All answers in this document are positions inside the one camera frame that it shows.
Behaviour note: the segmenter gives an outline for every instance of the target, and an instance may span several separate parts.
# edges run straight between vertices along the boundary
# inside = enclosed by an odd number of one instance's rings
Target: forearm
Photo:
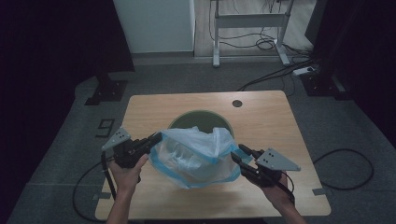
[[[285,218],[288,224],[306,224],[304,218],[300,215],[292,203],[277,208],[280,215]]]
[[[128,223],[129,208],[133,193],[130,191],[117,192],[116,201],[111,208],[107,218],[107,224],[126,224]]]

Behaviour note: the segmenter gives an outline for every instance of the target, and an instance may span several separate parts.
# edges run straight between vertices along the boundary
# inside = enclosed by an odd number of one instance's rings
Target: table top
[[[241,101],[242,106],[233,106],[235,100]],[[135,95],[130,99],[122,126],[133,139],[140,139],[167,129],[181,114],[201,109],[227,119],[237,144],[264,150],[272,147],[300,165],[300,172],[288,172],[295,185],[297,210],[303,216],[330,214],[326,195],[313,192],[322,186],[283,91]],[[262,191],[243,176],[234,182],[202,189],[181,189],[148,162],[141,177],[131,202],[131,219],[280,216]],[[102,192],[110,192],[106,181]],[[106,219],[112,204],[112,198],[100,199],[96,217]]]

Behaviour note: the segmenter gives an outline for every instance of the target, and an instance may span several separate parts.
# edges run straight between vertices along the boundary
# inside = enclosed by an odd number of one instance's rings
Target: blue plastic bag
[[[214,128],[213,133],[200,132],[197,127],[161,133],[163,140],[151,149],[149,160],[183,189],[234,181],[241,172],[231,152],[247,163],[251,161],[225,128]]]

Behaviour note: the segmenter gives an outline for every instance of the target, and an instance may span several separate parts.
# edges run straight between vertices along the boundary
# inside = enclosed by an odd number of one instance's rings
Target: gray carpet
[[[96,106],[84,105],[97,85],[95,78],[86,80],[77,86],[76,100],[62,129],[26,185],[8,223],[91,223],[75,213],[73,188],[100,160],[100,147],[106,139],[95,136],[106,133],[98,129],[101,120],[114,119],[115,132],[132,95],[236,91],[250,80],[280,68],[279,62],[223,63],[218,69],[210,63],[137,65],[134,73],[111,74],[112,79],[128,80],[122,100]],[[246,89],[266,90],[284,90],[289,95],[312,160],[337,148],[352,148],[367,156],[375,168],[374,178],[362,188],[342,191],[325,187],[332,213],[307,217],[309,223],[395,223],[396,150],[359,107],[353,101],[308,97],[297,77],[275,78]],[[332,154],[318,162],[316,168],[321,180],[340,187],[359,184],[370,174],[368,162],[350,152]],[[94,218],[104,179],[97,167],[78,187],[76,204],[87,217]],[[265,221],[284,223],[280,217]],[[257,219],[251,222],[263,223]]]

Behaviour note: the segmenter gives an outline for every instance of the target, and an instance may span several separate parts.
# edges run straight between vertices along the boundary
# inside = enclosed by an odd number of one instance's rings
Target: white metal desk frame
[[[267,14],[249,14],[249,15],[220,15],[219,0],[216,1],[215,11],[215,40],[213,44],[213,66],[220,66],[219,58],[219,29],[220,28],[248,28],[248,27],[280,27],[278,39],[274,40],[277,53],[284,65],[290,65],[288,56],[283,47],[283,38],[285,37],[286,28],[288,27],[291,8],[294,0],[290,0],[285,14],[267,13]]]

